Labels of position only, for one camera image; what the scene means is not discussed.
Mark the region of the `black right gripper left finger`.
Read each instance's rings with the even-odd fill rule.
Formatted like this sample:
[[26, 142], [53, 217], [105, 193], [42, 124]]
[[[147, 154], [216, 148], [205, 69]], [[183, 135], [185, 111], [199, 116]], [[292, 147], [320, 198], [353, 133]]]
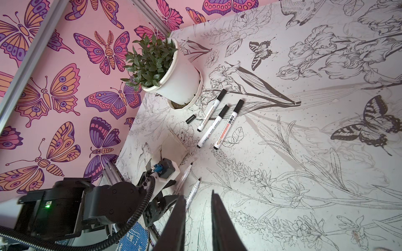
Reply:
[[179, 196], [167, 224], [153, 251], [184, 251], [186, 200]]

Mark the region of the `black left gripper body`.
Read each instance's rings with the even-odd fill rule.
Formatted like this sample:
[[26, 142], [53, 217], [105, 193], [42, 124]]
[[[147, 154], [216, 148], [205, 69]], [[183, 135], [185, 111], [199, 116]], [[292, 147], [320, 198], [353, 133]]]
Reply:
[[179, 195], [169, 194], [170, 187], [175, 189], [176, 180], [165, 180], [158, 175], [153, 175], [156, 179], [153, 195], [143, 213], [144, 225], [150, 228], [155, 222], [159, 221], [164, 214], [171, 209], [177, 202]]

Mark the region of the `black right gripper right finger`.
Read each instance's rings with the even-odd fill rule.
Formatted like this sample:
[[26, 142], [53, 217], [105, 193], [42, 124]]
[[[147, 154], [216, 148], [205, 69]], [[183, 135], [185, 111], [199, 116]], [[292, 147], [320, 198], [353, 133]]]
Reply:
[[211, 195], [212, 243], [214, 251], [246, 251], [219, 196]]

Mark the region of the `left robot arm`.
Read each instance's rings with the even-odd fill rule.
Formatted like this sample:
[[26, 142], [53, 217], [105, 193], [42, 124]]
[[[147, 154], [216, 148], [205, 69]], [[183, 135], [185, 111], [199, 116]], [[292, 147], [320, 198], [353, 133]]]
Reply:
[[[94, 186], [89, 178], [65, 178], [51, 189], [20, 197], [22, 205], [14, 228], [1, 227], [1, 237], [41, 251], [102, 251], [118, 243], [143, 217], [147, 226], [159, 220], [178, 200], [177, 195], [155, 195], [158, 175], [130, 182]], [[63, 246], [57, 241], [79, 237], [116, 224], [118, 231], [88, 246]]]

